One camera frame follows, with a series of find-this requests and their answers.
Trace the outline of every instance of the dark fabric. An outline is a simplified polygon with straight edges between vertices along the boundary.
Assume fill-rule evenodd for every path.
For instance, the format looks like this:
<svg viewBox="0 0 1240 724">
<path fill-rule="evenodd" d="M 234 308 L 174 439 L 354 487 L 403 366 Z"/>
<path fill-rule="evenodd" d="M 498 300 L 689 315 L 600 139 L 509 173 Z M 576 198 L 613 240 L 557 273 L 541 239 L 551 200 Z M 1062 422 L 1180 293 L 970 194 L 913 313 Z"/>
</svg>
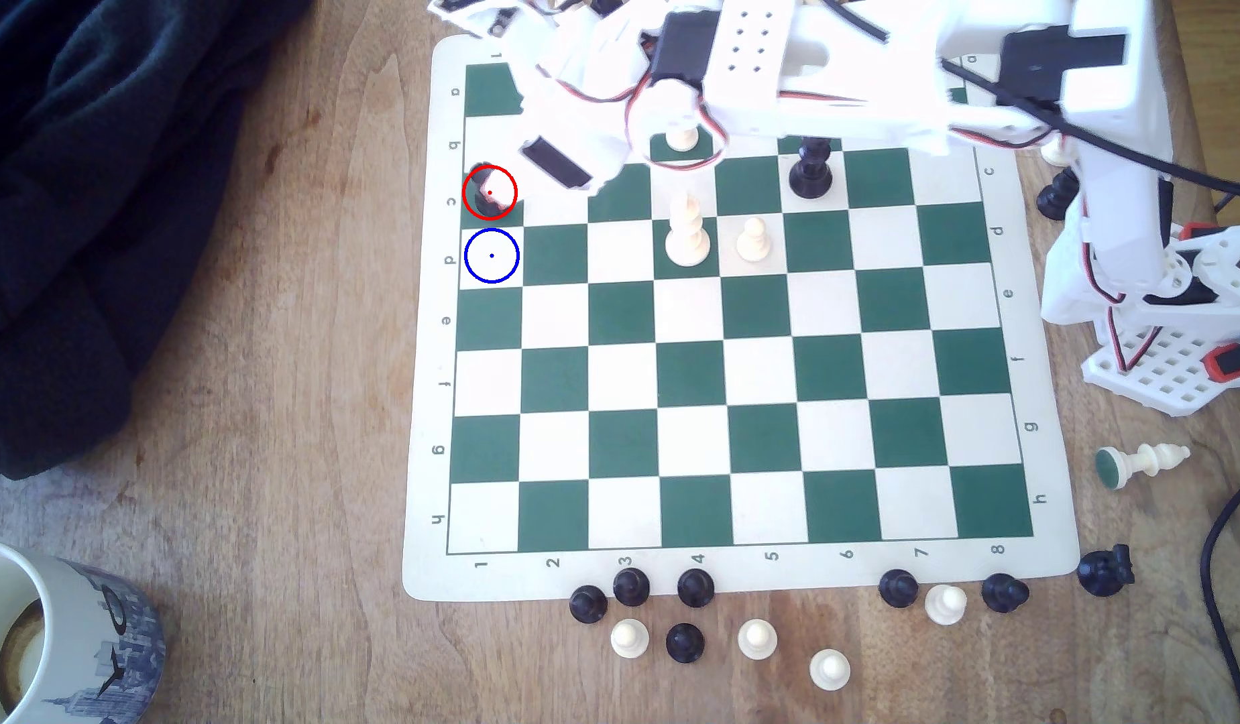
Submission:
<svg viewBox="0 0 1240 724">
<path fill-rule="evenodd" d="M 0 0 L 0 472 L 87 452 L 186 291 L 309 0 Z"/>
</svg>

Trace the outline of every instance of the chessboard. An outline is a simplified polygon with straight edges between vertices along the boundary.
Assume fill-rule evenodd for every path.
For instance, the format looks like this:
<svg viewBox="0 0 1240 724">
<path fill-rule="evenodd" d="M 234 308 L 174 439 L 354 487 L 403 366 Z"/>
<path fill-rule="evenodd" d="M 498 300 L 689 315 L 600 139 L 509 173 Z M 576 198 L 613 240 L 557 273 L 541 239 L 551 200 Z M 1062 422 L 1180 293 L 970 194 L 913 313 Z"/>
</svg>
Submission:
<svg viewBox="0 0 1240 724">
<path fill-rule="evenodd" d="M 635 154 L 593 197 L 518 183 L 486 222 L 464 180 L 520 162 L 521 97 L 471 37 L 432 68 L 422 257 L 401 272 L 420 279 L 410 596 L 564 599 L 630 565 L 655 595 L 693 567 L 724 593 L 1075 568 L 1013 152 L 835 139 L 833 186 L 805 200 L 797 138 L 733 136 L 698 171 Z M 694 267 L 665 253 L 678 192 L 712 244 Z M 754 218 L 771 252 L 750 263 Z"/>
</svg>

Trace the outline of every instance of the wooden table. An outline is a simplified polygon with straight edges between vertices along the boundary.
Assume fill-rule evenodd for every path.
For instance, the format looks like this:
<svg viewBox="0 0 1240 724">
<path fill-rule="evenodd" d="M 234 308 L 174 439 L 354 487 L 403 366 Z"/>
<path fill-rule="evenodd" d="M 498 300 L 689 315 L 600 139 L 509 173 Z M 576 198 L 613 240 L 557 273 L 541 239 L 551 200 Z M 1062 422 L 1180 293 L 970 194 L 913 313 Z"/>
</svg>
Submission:
<svg viewBox="0 0 1240 724">
<path fill-rule="evenodd" d="M 694 666 L 614 656 L 613 612 L 587 627 L 562 601 L 405 596 L 427 90 L 448 32 L 422 0 L 317 2 L 277 48 L 131 423 L 78 464 L 0 481 L 0 539 L 128 575 L 160 604 L 169 662 L 150 722 L 1238 720 L 1197 559 L 1240 485 L 1240 392 L 1171 420 L 1086 387 L 1084 326 L 1050 327 L 1049 345 L 1083 550 L 1132 547 L 1138 584 L 1122 595 L 1094 599 L 1073 575 L 1033 581 L 1013 616 L 978 603 L 950 629 L 869 589 L 639 610 L 653 630 L 701 625 L 709 648 Z M 1177 61 L 1168 24 L 1162 37 Z M 1168 81 L 1178 156 L 1199 164 L 1177 62 Z M 1035 156 L 1022 170 L 1032 196 L 1049 179 Z M 1055 231 L 1028 208 L 1042 263 Z M 1207 213 L 1179 187 L 1176 221 Z M 1094 451 L 1143 441 L 1193 456 L 1104 491 Z M 1240 656 L 1240 512 L 1216 570 Z M 749 616 L 779 631 L 768 661 L 735 650 Z M 852 661 L 838 693 L 807 679 L 826 646 Z"/>
</svg>

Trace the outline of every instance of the black chess piece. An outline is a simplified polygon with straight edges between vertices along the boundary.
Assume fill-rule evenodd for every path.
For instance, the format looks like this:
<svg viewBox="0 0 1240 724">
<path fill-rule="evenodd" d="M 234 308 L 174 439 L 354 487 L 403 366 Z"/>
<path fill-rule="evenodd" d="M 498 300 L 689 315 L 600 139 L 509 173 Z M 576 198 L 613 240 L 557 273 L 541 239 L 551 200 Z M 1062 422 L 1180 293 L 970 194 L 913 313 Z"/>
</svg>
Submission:
<svg viewBox="0 0 1240 724">
<path fill-rule="evenodd" d="M 1107 598 L 1133 583 L 1130 547 L 1115 544 L 1111 550 L 1091 550 L 1080 557 L 1075 578 L 1090 595 Z"/>
<path fill-rule="evenodd" d="M 579 586 L 570 594 L 570 616 L 579 624 L 596 624 L 606 615 L 606 594 L 596 586 Z"/>
<path fill-rule="evenodd" d="M 706 607 L 713 601 L 713 579 L 699 568 L 684 572 L 677 579 L 677 598 L 692 607 Z"/>
<path fill-rule="evenodd" d="M 704 634 L 691 624 L 677 624 L 665 636 L 665 651 L 677 663 L 696 663 L 704 656 Z"/>
<path fill-rule="evenodd" d="M 642 605 L 651 595 L 651 580 L 636 568 L 625 568 L 615 574 L 613 584 L 615 600 L 627 606 Z"/>
<path fill-rule="evenodd" d="M 1035 197 L 1035 207 L 1047 218 L 1061 222 L 1066 218 L 1066 207 L 1075 201 L 1075 195 L 1080 192 L 1080 179 L 1075 177 L 1075 171 L 1063 169 L 1061 174 L 1054 176 L 1054 182 L 1042 188 Z"/>
<path fill-rule="evenodd" d="M 996 614 L 1013 614 L 1029 598 L 1027 584 L 1008 573 L 992 573 L 982 581 L 982 601 Z"/>
<path fill-rule="evenodd" d="M 828 160 L 828 138 L 805 138 L 799 146 L 799 161 L 790 169 L 790 188 L 801 198 L 825 196 L 835 183 Z"/>
<path fill-rule="evenodd" d="M 893 607 L 908 607 L 919 596 L 919 584 L 914 575 L 900 568 L 893 568 L 878 580 L 878 595 Z"/>
</svg>

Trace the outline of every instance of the coffee mug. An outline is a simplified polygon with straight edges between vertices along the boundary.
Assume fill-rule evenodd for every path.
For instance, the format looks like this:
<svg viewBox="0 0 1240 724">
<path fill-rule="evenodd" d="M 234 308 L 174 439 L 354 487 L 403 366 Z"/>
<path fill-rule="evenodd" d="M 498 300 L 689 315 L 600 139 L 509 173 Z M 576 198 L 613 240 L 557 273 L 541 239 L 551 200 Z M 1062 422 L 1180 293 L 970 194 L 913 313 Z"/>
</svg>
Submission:
<svg viewBox="0 0 1240 724">
<path fill-rule="evenodd" d="M 0 724 L 133 724 L 155 695 L 165 653 L 141 590 L 0 544 Z"/>
</svg>

